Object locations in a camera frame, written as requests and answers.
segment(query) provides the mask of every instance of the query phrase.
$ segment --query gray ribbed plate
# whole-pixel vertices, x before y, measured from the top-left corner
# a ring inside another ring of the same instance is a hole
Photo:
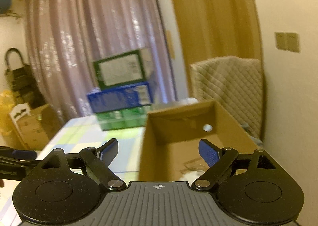
[[[226,215],[208,193],[191,190],[186,182],[132,182],[109,193],[101,205],[69,226],[243,226]],[[294,226],[290,222],[285,226]]]

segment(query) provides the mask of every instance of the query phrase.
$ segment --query table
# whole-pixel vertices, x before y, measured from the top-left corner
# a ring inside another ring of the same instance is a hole
[[[109,169],[128,184],[138,179],[143,132],[144,127],[103,132],[94,115],[71,119],[54,136],[37,159],[43,159],[55,148],[62,148],[65,153],[77,153],[86,147],[98,148],[109,139],[116,138],[119,151],[109,165]],[[12,193],[18,183],[18,181],[5,180],[5,187],[0,189],[0,224],[3,226],[17,226],[21,222],[12,204]]]

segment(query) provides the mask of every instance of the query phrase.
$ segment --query black bag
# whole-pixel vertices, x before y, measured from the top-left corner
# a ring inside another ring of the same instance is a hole
[[[23,67],[11,70],[9,65],[9,54],[11,52],[16,52],[19,55]],[[16,48],[11,48],[7,51],[4,58],[7,66],[5,77],[10,90],[13,92],[16,102],[27,102],[33,109],[44,105],[45,100],[38,89],[35,78],[32,75],[31,66],[24,63],[20,51]]]

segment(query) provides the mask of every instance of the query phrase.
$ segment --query yellow curtain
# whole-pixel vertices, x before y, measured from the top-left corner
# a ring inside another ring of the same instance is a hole
[[[261,59],[254,0],[173,0],[186,64],[217,56]]]

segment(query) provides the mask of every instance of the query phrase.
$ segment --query metal screw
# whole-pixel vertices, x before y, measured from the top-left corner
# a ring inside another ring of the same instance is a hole
[[[197,180],[195,182],[195,185],[199,188],[204,188],[204,187],[208,187],[210,185],[210,182],[208,180],[201,179],[201,180]]]
[[[119,188],[119,187],[121,187],[123,185],[123,182],[121,180],[114,179],[114,180],[110,180],[107,184],[110,187]]]

